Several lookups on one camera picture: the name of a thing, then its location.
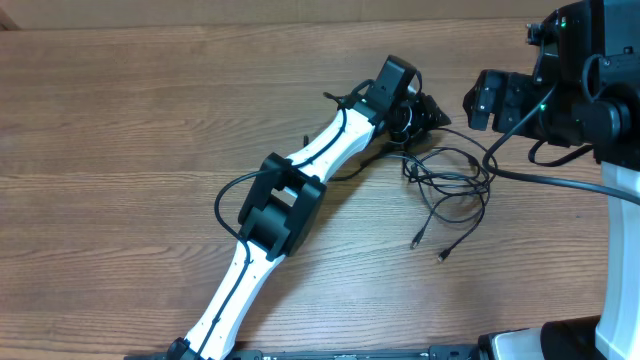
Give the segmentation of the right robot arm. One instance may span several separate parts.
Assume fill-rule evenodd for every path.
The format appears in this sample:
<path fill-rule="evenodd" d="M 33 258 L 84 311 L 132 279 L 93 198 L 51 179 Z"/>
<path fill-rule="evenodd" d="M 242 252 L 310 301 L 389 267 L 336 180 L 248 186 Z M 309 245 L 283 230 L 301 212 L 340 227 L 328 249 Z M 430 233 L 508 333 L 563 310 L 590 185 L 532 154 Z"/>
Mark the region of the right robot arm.
<path fill-rule="evenodd" d="M 635 359 L 639 355 L 639 1 L 578 1 L 527 27 L 531 74 L 487 69 L 465 95 L 474 130 L 591 154 L 597 183 L 482 165 L 493 175 L 604 195 L 608 260 L 602 311 L 489 337 L 491 359 Z"/>

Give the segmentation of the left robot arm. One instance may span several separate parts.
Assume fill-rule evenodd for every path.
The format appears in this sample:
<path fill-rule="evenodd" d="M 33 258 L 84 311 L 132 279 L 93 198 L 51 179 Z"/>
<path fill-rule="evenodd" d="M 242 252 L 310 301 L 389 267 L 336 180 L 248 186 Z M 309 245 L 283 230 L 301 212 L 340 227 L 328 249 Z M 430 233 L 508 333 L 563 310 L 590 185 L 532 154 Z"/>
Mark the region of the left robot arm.
<path fill-rule="evenodd" d="M 244 317 L 273 270 L 306 239 L 326 194 L 327 183 L 372 141 L 388 120 L 414 140 L 447 126 L 435 100 L 407 90 L 390 109 L 377 110 L 358 91 L 336 98 L 331 124 L 311 143 L 283 158 L 270 154 L 256 172 L 238 215 L 237 245 L 229 269 L 198 322 L 167 350 L 169 359 L 224 359 L 234 347 Z"/>

